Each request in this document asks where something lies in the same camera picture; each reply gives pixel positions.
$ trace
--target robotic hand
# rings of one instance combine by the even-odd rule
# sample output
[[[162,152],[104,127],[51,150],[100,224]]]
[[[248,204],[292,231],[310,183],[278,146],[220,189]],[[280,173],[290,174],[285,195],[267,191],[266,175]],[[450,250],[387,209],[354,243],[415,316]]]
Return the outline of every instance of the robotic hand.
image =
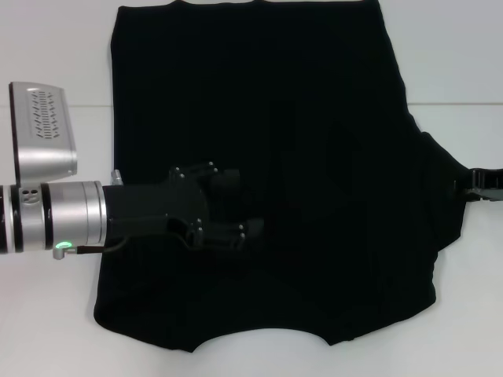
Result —
[[[62,259],[117,250],[130,236],[165,233],[189,248],[239,250],[260,232],[261,219],[211,222],[208,196],[239,190],[239,172],[220,172],[213,163],[174,167],[160,185],[123,185],[118,170],[110,186],[40,183],[77,172],[64,91],[32,82],[9,88],[17,183],[0,186],[0,254],[52,249]],[[109,241],[119,243],[105,247]]]

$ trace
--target black fabric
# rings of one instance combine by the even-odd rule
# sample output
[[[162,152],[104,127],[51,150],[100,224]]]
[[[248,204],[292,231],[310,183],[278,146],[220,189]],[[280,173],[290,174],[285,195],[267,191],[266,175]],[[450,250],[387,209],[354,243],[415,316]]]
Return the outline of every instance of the black fabric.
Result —
[[[157,236],[103,255],[100,325],[186,351],[258,328],[332,345],[435,301],[467,170],[409,114],[377,2],[122,7],[112,61],[124,182],[239,169],[265,231],[239,254]]]

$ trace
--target white background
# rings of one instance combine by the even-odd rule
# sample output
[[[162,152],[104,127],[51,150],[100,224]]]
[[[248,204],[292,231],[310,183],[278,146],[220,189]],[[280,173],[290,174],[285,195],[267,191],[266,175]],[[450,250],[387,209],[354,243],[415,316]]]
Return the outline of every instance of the white background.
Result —
[[[66,89],[75,180],[112,168],[109,39],[120,5],[160,0],[0,1],[0,184],[14,182],[7,84]],[[467,167],[503,168],[503,2],[381,0],[410,111]],[[501,376],[503,204],[469,204],[463,235],[439,254],[438,301],[411,320],[328,347],[261,330],[164,350],[92,317],[99,256],[0,257],[0,376]]]

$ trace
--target green led light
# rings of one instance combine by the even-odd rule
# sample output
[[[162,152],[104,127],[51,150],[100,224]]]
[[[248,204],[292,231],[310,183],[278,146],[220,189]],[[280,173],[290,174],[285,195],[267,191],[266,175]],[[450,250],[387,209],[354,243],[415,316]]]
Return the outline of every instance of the green led light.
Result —
[[[56,245],[56,249],[67,249],[69,247],[72,247],[72,243],[68,241],[63,241]]]

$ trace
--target camera vent grille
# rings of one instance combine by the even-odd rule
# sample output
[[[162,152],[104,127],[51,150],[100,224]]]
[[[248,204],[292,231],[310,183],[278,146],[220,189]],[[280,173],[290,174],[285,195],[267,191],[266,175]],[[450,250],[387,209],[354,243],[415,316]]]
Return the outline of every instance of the camera vent grille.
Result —
[[[54,95],[51,92],[36,90],[31,92],[31,110],[35,135],[42,139],[60,136]]]

